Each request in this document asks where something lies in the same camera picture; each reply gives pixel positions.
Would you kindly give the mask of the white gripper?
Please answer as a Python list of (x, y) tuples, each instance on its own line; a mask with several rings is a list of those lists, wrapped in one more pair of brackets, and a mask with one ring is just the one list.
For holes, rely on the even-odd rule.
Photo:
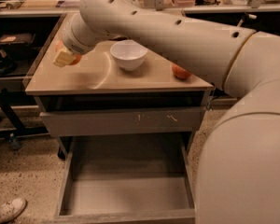
[(59, 48), (53, 61), (59, 67), (71, 64), (76, 59), (75, 54), (87, 54), (96, 46), (95, 33), (84, 22), (79, 13), (73, 15), (65, 25), (63, 44), (66, 48)]

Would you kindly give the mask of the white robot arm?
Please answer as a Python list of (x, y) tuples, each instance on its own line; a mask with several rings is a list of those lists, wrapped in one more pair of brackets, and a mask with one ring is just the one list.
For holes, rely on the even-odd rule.
[(55, 64), (125, 35), (238, 98), (204, 144), (198, 224), (280, 224), (280, 36), (135, 6), (80, 0)]

